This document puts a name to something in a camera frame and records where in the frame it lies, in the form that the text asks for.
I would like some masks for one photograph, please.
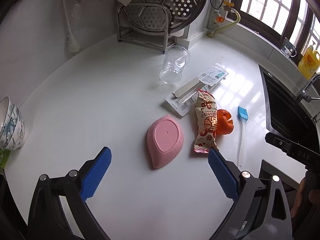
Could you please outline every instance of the barcode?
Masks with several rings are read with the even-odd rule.
[[[179,99],[176,98],[175,100],[173,100],[174,103],[177,105],[177,107],[179,107],[181,110],[184,110],[187,108],[188,104],[185,102],[183,104],[179,103]]]

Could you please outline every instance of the metal screw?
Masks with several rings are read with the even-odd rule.
[[[76,171],[76,170],[69,171],[70,177],[75,177],[75,176],[77,176],[77,174],[78,174],[78,171]]]
[[[277,175],[273,175],[272,179],[276,182],[278,182],[280,180],[280,178]]]
[[[245,177],[245,178],[250,178],[251,175],[250,175],[249,172],[243,171],[243,172],[242,172],[242,176]]]
[[[39,180],[44,181],[46,178],[47,178],[47,175],[42,174],[42,175],[39,177]]]

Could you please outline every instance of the floral bowl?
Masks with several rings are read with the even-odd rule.
[[[6,146],[6,149],[13,151],[18,148],[21,148],[25,142],[26,136],[27,134],[25,130],[24,119],[22,117],[21,112],[19,111],[19,117],[18,117],[16,128],[14,129],[11,140]]]
[[[8,97],[5,97],[0,102],[0,125],[1,125],[0,137],[2,136],[2,134],[5,131],[5,128],[8,125],[8,122],[13,112],[13,108],[14,108],[14,105],[11,103]]]
[[[14,105],[12,114],[8,121],[7,126],[5,127],[4,133],[0,137],[0,148],[3,150],[7,147],[8,143],[10,142],[14,130],[17,126],[17,122],[19,118],[19,109]]]

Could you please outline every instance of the countertop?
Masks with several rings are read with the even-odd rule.
[[[193,151],[195,112],[179,117],[164,97],[216,62],[229,76],[212,94],[218,109],[228,110],[234,120],[234,131],[216,138],[224,158],[237,160],[241,105],[249,115],[243,170],[258,177],[264,159],[298,182],[304,177],[303,164],[265,142],[260,62],[221,39],[203,38],[190,54],[181,82],[173,87],[159,80],[164,55],[110,37],[66,62],[27,98],[20,110],[28,137],[5,168],[25,221],[41,174],[65,176],[107,146],[111,165],[87,204],[112,240],[208,239],[233,202],[224,195],[207,155]],[[171,163],[154,170],[146,134],[166,114],[181,125],[184,145]],[[80,236],[62,202],[73,232]]]

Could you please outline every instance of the black sink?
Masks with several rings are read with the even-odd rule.
[[[266,99],[267,129],[320,154],[315,124],[294,95],[260,66]]]

